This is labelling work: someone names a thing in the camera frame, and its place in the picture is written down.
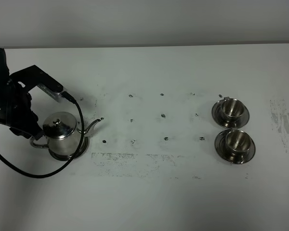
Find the metal saucer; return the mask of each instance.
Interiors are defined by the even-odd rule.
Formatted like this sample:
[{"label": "metal saucer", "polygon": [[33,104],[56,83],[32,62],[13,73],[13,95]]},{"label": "metal saucer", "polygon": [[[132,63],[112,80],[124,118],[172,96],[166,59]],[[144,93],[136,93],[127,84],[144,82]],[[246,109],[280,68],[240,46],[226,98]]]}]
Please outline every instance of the metal saucer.
[{"label": "metal saucer", "polygon": [[230,131],[231,130],[222,131],[221,133],[219,133],[216,136],[214,146],[215,146],[215,149],[217,151],[217,154],[221,158],[223,158],[225,161],[232,163],[232,164],[240,165],[240,164],[247,163],[255,156],[255,153],[256,153],[256,147],[255,147],[254,141],[251,138],[250,150],[248,151],[248,153],[246,155],[244,155],[244,156],[233,155],[232,153],[229,153],[226,150],[226,145],[225,145],[225,137],[226,137],[227,133]]},{"label": "metal saucer", "polygon": [[239,120],[236,122],[227,122],[224,121],[221,117],[221,104],[225,100],[219,100],[212,107],[212,117],[214,121],[223,128],[241,128],[246,125],[250,119],[250,112],[247,107],[245,107],[244,113]]},{"label": "metal saucer", "polygon": [[[87,150],[87,147],[88,147],[88,146],[89,146],[89,139],[88,139],[88,137],[85,137],[85,138],[83,139],[82,146],[81,146],[78,154],[75,156],[74,159],[80,157],[80,156]],[[69,160],[69,159],[72,157],[72,155],[59,155],[59,154],[54,153],[54,152],[51,151],[50,149],[48,149],[48,150],[49,150],[50,155],[51,155],[53,158],[55,158],[56,160],[67,161],[67,160]]]}]

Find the kettle lid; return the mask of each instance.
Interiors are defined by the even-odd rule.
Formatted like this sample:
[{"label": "kettle lid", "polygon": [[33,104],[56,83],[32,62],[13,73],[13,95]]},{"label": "kettle lid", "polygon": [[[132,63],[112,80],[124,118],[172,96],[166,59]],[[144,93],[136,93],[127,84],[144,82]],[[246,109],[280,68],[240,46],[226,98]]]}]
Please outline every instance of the kettle lid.
[{"label": "kettle lid", "polygon": [[62,140],[74,132],[76,125],[76,118],[72,114],[56,112],[44,121],[43,130],[47,137]]}]

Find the kettle base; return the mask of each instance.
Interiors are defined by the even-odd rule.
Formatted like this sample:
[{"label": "kettle base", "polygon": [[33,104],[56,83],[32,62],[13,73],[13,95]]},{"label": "kettle base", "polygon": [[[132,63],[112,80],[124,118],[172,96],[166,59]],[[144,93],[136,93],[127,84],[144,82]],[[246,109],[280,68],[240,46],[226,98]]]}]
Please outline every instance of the kettle base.
[{"label": "kettle base", "polygon": [[[85,137],[85,138],[83,139],[82,146],[81,146],[78,154],[75,156],[74,159],[80,157],[80,156],[87,150],[87,147],[88,147],[88,146],[89,146],[89,139],[88,139],[88,137]],[[50,149],[48,149],[48,150],[49,150],[50,155],[51,155],[53,158],[55,158],[56,160],[67,161],[67,160],[69,160],[69,159],[72,157],[72,155],[59,155],[59,154],[54,153],[54,152],[51,151]]]}]

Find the metal cup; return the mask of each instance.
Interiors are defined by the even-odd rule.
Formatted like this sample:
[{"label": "metal cup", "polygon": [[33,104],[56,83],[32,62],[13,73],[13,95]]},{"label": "metal cup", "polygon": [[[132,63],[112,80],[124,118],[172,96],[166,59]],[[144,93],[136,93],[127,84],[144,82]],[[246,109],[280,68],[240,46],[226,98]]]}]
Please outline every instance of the metal cup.
[{"label": "metal cup", "polygon": [[232,130],[225,137],[225,145],[233,157],[244,158],[250,150],[251,138],[241,130]]},{"label": "metal cup", "polygon": [[244,104],[237,99],[227,99],[221,104],[221,117],[226,122],[236,122],[245,111]]}]

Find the stainless steel kettle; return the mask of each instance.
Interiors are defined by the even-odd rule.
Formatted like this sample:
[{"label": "stainless steel kettle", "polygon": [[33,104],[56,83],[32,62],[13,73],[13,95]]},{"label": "stainless steel kettle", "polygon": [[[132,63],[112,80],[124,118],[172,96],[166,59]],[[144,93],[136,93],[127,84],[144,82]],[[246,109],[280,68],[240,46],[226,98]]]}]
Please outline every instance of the stainless steel kettle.
[{"label": "stainless steel kettle", "polygon": [[[86,151],[89,145],[88,132],[102,119],[96,119],[85,129],[85,138],[75,158]],[[35,148],[48,148],[52,157],[57,160],[70,159],[79,145],[81,135],[80,129],[77,128],[76,118],[68,112],[54,113],[45,120],[43,130],[47,144],[34,143],[34,137],[30,139],[30,144]]]}]

